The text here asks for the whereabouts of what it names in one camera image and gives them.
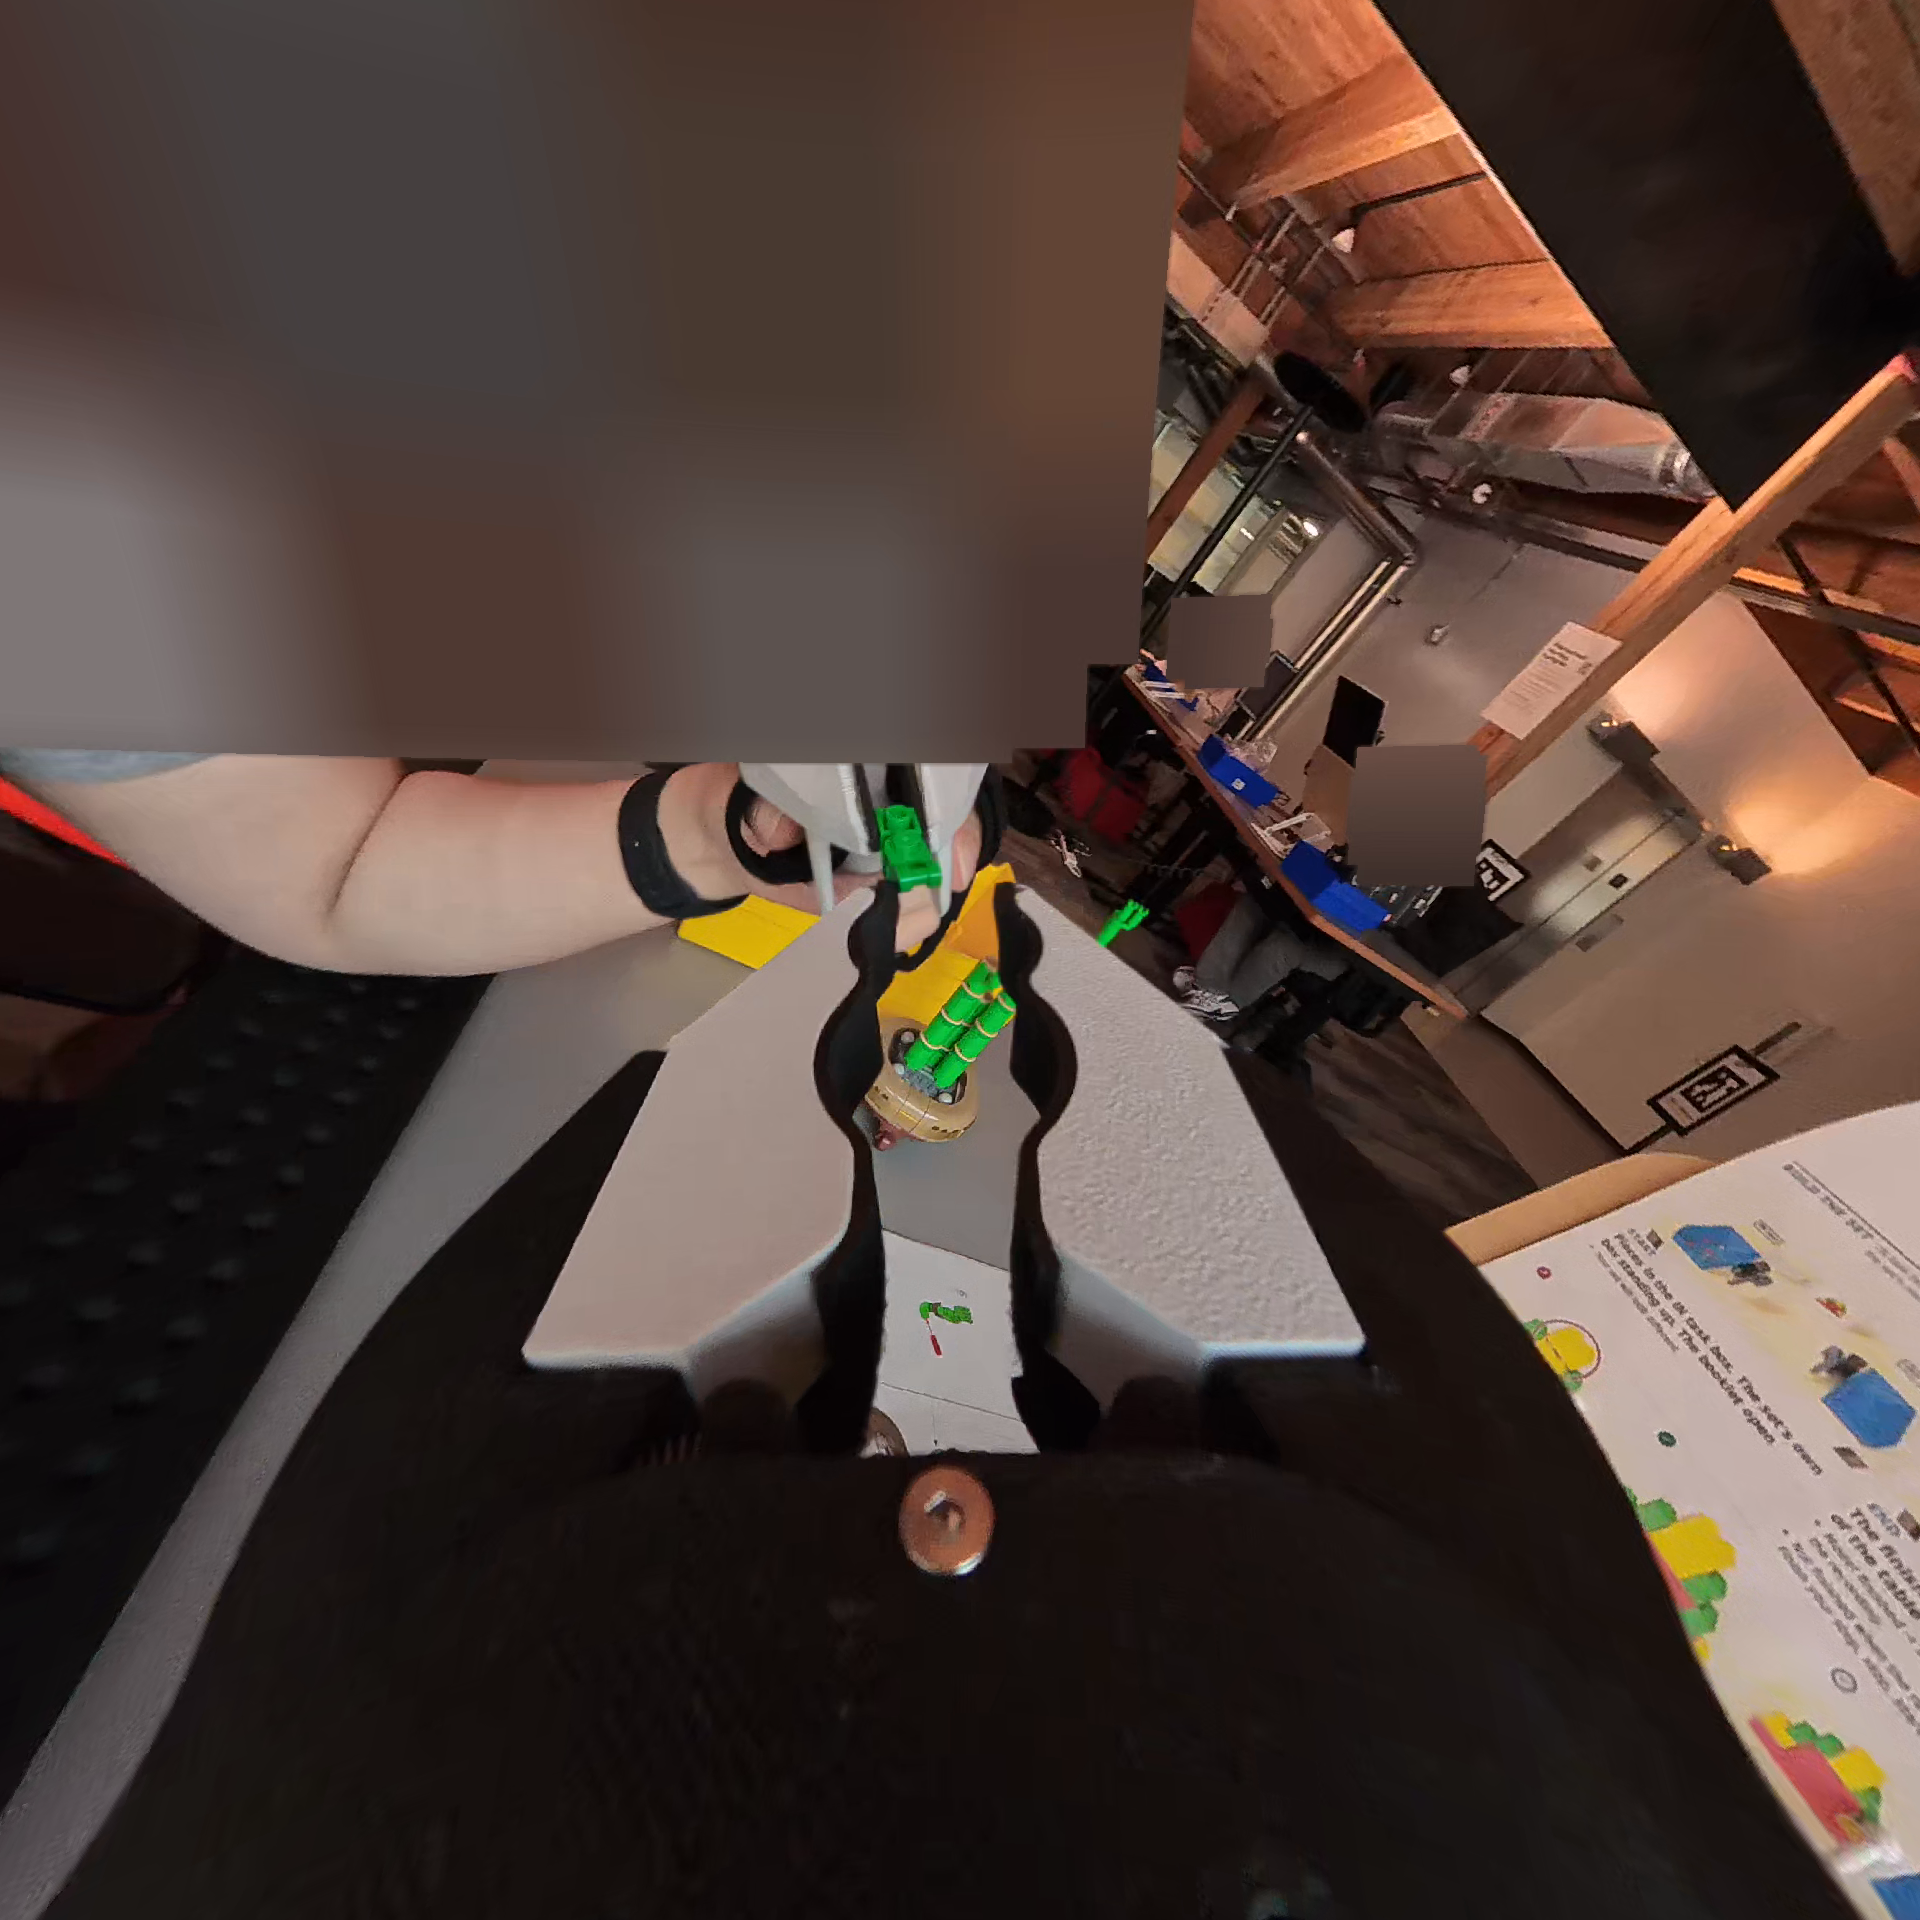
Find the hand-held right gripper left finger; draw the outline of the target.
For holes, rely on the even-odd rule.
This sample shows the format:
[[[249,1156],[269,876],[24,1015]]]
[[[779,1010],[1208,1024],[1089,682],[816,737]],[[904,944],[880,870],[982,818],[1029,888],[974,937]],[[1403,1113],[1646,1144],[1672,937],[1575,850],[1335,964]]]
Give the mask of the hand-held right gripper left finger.
[[[846,900],[666,1042],[520,1354],[666,1369],[705,1405],[779,1400],[854,1453],[880,1361],[885,1249],[857,1108],[881,1064],[894,885]]]

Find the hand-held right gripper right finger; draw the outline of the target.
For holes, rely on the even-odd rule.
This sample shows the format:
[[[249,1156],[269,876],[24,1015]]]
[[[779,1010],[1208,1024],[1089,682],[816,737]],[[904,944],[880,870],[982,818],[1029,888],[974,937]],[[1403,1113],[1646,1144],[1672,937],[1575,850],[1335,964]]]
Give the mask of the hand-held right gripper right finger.
[[[1227,1425],[1246,1385],[1352,1385],[1365,1333],[1227,1049],[1025,888],[993,893],[1015,1001],[1017,1415],[1088,1449],[1129,1400]]]

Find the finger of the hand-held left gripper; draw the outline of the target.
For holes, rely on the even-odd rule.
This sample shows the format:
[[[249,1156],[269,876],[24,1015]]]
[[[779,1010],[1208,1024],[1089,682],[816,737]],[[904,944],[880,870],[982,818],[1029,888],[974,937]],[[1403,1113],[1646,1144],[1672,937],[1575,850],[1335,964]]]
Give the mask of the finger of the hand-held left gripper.
[[[840,873],[853,876],[854,887],[872,885],[872,797],[862,766],[743,761],[738,778],[807,823],[810,888],[819,910],[840,904]]]
[[[963,900],[971,877],[993,864],[1002,833],[1000,782],[982,764],[889,764],[880,804],[911,804],[943,864],[943,887],[928,892],[941,911]]]

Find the person's left forearm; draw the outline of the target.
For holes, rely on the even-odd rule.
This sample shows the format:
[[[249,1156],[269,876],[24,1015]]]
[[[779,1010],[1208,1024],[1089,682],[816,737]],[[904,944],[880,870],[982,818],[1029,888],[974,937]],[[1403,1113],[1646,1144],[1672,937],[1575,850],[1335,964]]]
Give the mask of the person's left forearm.
[[[239,944],[347,974],[528,968],[657,928],[616,850],[623,786],[213,753],[23,786]]]

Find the green bamboo lego model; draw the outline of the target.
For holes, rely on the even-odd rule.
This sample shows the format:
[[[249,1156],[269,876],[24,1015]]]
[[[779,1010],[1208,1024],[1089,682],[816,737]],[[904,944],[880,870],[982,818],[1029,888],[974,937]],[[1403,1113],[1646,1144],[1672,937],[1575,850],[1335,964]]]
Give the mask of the green bamboo lego model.
[[[878,1149],[914,1141],[945,1144],[978,1110],[971,1071],[1015,1020],[997,967],[971,958],[925,1016],[880,1020],[881,1070],[866,1092]]]

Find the lego instruction booklet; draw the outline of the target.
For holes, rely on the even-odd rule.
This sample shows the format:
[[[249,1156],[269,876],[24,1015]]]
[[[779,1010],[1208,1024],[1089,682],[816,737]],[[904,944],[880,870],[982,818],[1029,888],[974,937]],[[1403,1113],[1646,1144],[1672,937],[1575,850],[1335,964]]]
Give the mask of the lego instruction booklet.
[[[1006,1270],[886,1231],[874,1410],[911,1456],[1033,1453]]]

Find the person's left hand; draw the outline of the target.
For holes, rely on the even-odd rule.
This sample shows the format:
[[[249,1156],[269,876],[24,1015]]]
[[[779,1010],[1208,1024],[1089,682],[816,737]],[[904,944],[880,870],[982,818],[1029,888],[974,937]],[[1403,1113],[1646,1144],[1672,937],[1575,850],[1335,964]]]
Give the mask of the person's left hand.
[[[920,954],[953,922],[1002,829],[1000,776],[984,764],[702,761],[673,772],[661,826],[678,876],[702,900],[761,896],[833,910],[881,880],[886,807],[911,807],[941,873],[901,887],[896,948]]]

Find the black wristband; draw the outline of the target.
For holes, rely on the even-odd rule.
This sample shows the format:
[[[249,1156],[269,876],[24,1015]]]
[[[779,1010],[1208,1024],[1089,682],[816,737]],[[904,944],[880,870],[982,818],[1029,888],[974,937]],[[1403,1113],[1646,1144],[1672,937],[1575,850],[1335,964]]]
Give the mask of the black wristband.
[[[614,816],[614,841],[625,880],[649,913],[666,922],[699,921],[725,913],[745,896],[699,896],[680,876],[661,829],[661,801],[678,764],[649,768],[622,792]]]

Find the red bag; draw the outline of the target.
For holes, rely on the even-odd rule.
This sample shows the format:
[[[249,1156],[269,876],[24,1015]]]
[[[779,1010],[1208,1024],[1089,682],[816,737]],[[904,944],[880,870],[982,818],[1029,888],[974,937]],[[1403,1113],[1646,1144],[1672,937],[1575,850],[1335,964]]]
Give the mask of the red bag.
[[[1055,792],[1067,818],[1112,844],[1138,829],[1146,807],[1142,783],[1106,764],[1095,746],[1062,758]]]

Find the long wooden desk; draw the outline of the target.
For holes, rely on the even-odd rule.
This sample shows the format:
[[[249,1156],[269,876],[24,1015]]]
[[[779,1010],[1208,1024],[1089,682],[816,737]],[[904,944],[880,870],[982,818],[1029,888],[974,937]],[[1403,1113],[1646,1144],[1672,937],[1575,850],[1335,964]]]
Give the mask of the long wooden desk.
[[[1246,807],[1235,792],[1221,786],[1202,764],[1203,730],[1189,725],[1189,714],[1176,703],[1168,703],[1146,689],[1135,666],[1123,666],[1118,679],[1133,703],[1161,733],[1161,737],[1176,753],[1189,778],[1195,782],[1198,800],[1190,807],[1206,809],[1206,826],[1224,832],[1231,845],[1241,852],[1238,866],[1248,861],[1261,876],[1258,885],[1289,900],[1293,913],[1323,940],[1333,940],[1345,952],[1358,954],[1358,962],[1384,978],[1392,978],[1400,992],[1433,1008],[1439,1016],[1462,1020],[1466,1008],[1451,994],[1451,989],[1431,972],[1426,972],[1409,952],[1406,952],[1382,928],[1345,928],[1337,919],[1321,911],[1319,903],[1283,873],[1283,860],[1274,852],[1261,832],[1258,816]]]

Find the black dotted mat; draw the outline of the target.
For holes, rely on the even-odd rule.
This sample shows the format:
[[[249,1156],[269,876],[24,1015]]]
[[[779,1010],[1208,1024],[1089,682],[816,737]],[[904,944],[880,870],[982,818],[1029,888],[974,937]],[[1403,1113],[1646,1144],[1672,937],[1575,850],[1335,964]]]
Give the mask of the black dotted mat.
[[[6,1175],[5,1797],[487,986],[234,950]]]

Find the instruction sheet on board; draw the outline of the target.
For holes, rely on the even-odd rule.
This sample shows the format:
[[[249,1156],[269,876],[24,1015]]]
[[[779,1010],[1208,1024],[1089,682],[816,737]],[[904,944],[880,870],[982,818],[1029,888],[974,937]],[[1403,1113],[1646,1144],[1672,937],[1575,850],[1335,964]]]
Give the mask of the instruction sheet on board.
[[[1914,1104],[1446,1234],[1608,1456],[1789,1823],[1858,1914],[1914,1914]]]

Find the orange traffic cone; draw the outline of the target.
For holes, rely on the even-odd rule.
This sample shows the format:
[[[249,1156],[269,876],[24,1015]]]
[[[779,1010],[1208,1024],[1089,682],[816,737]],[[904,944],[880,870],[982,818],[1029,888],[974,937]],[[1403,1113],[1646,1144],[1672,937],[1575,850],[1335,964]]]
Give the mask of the orange traffic cone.
[[[125,866],[117,852],[98,844],[82,826],[69,823],[56,809],[43,804],[33,792],[6,776],[1,776],[1,814],[48,844],[72,847],[117,869]]]

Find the paper wall notice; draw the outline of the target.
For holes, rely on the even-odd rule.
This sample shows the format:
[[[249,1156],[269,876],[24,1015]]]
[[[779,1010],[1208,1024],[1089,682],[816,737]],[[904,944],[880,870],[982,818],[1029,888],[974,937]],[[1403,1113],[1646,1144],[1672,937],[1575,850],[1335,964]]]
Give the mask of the paper wall notice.
[[[1616,652],[1616,637],[1575,622],[1562,624],[1482,705],[1481,722],[1504,735],[1526,737],[1562,700],[1577,695]]]

